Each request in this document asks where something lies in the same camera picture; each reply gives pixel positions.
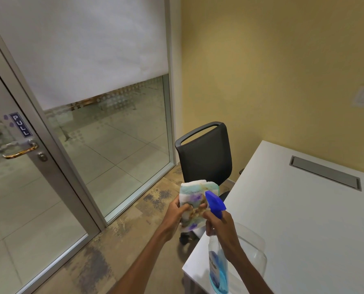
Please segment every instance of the glass wall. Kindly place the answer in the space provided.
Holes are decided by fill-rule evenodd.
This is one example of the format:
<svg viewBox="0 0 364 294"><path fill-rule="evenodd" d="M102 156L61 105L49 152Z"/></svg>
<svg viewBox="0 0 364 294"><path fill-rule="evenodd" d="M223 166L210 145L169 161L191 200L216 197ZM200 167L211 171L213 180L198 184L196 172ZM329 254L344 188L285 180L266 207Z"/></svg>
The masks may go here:
<svg viewBox="0 0 364 294"><path fill-rule="evenodd" d="M170 162L161 76L45 113L103 216Z"/></svg>
<svg viewBox="0 0 364 294"><path fill-rule="evenodd" d="M28 155L3 158L20 150L0 121L0 294L19 291L86 234Z"/></svg>

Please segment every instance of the bottle label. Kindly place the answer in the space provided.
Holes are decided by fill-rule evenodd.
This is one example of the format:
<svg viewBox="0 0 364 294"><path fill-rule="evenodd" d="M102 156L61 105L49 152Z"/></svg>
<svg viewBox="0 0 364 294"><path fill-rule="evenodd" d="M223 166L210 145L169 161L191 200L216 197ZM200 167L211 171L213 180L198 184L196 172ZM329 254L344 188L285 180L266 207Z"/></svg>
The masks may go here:
<svg viewBox="0 0 364 294"><path fill-rule="evenodd" d="M220 288L219 256L214 251L209 251L209 276L213 285Z"/></svg>

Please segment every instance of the pull sign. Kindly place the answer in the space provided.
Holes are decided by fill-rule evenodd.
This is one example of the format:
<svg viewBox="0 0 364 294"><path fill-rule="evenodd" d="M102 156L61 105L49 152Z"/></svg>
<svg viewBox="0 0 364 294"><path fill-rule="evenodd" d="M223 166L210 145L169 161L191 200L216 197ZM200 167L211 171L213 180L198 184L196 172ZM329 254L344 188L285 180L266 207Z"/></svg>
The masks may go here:
<svg viewBox="0 0 364 294"><path fill-rule="evenodd" d="M18 112L11 113L9 115L12 118L13 122L16 124L17 128L20 130L21 134L23 134L24 138L32 136L31 131L27 128L27 125L23 122Z"/></svg>

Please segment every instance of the black office chair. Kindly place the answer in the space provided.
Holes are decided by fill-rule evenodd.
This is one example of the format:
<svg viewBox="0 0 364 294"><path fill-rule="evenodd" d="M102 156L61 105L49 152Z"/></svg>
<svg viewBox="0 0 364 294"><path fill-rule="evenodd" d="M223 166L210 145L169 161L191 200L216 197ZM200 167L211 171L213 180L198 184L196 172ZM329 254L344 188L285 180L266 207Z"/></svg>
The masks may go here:
<svg viewBox="0 0 364 294"><path fill-rule="evenodd" d="M210 127L215 128L182 145L186 139ZM224 123L214 121L190 131L175 141L175 148L179 153L185 183L206 179L220 186L231 175L231 149ZM221 194L220 198L224 201L228 193ZM179 241L187 244L189 233L181 233Z"/></svg>

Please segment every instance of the spray bottle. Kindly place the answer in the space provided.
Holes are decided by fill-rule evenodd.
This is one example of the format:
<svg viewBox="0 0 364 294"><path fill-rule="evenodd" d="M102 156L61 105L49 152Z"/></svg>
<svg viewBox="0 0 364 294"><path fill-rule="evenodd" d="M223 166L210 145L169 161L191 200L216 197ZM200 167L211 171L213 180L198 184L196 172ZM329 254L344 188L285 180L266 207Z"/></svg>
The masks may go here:
<svg viewBox="0 0 364 294"><path fill-rule="evenodd" d="M210 211L221 219L222 211L226 209L224 202L211 191L206 191L205 197ZM209 280L216 293L228 293L228 261L215 231L209 238Z"/></svg>

